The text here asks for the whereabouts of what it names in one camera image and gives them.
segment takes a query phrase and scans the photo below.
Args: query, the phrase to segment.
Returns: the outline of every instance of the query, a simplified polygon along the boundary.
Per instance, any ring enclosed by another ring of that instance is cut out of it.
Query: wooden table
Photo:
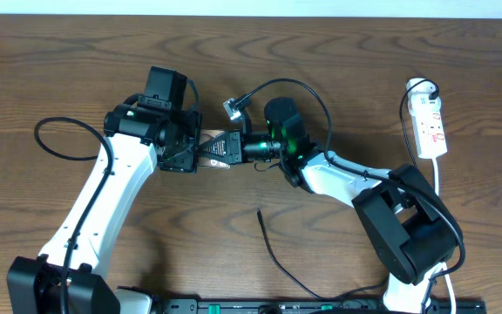
[[[206,128],[237,127],[222,108],[228,98],[268,79],[303,80],[329,107],[332,149],[387,168],[409,161],[397,116],[404,84],[434,79],[449,147],[439,159],[442,197],[467,249],[454,289],[502,313],[502,21],[60,16],[0,16],[0,312],[10,311],[13,259],[37,255],[92,169],[45,153],[34,125],[69,116],[101,128],[106,112],[144,89],[151,65],[195,80]],[[255,125],[264,128],[263,105],[282,95],[296,99],[312,138],[324,142],[320,106],[293,85],[253,97]],[[43,137],[68,154],[98,150],[74,126],[48,126]],[[431,163],[419,164],[431,180]],[[270,261],[258,208],[281,263],[319,294],[386,276],[352,208],[292,188],[278,171],[241,166],[149,178],[107,282],[204,298],[308,297]],[[434,292],[446,297],[443,281]]]

